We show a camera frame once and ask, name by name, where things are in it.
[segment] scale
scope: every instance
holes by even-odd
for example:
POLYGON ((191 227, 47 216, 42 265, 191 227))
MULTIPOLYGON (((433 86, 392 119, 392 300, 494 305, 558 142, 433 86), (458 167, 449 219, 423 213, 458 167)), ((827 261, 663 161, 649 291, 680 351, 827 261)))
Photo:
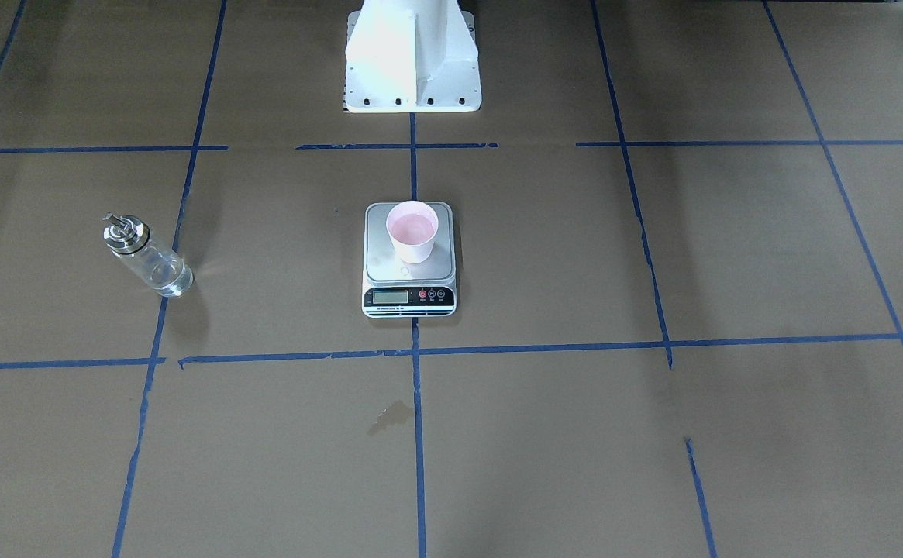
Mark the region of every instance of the scale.
POLYGON ((386 216, 396 205, 372 204, 365 211, 362 312, 369 318, 453 314, 458 278, 451 208, 441 201, 427 202, 437 212, 433 251, 423 262, 405 263, 395 255, 386 230, 386 216))

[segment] metal lid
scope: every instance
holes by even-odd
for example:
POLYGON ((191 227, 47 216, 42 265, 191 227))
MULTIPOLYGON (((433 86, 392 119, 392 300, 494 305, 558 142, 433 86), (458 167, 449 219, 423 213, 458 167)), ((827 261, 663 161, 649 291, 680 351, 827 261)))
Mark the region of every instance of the metal lid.
POLYGON ((103 240, 117 254, 133 254, 147 244, 151 236, 149 226, 144 225, 142 219, 133 215, 117 216, 108 212, 103 215, 103 220, 108 220, 110 225, 103 229, 103 240))

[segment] pink cup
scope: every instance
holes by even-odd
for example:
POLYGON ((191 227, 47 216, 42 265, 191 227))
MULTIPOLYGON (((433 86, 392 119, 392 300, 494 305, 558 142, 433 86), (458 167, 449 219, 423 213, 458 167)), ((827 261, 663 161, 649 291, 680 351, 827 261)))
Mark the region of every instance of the pink cup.
POLYGON ((420 264, 430 257, 437 237, 437 213, 423 201, 404 201, 386 216, 395 255, 407 264, 420 264))

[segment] scale platform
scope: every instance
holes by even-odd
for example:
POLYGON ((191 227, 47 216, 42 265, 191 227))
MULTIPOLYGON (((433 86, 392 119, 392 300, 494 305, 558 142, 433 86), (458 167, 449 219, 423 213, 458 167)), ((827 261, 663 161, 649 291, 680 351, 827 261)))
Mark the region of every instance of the scale platform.
POLYGON ((429 201, 437 213, 437 238, 430 257, 405 263, 395 255, 386 232, 386 216, 397 204, 372 204, 365 211, 362 312, 369 318, 451 315, 458 308, 451 208, 429 201))

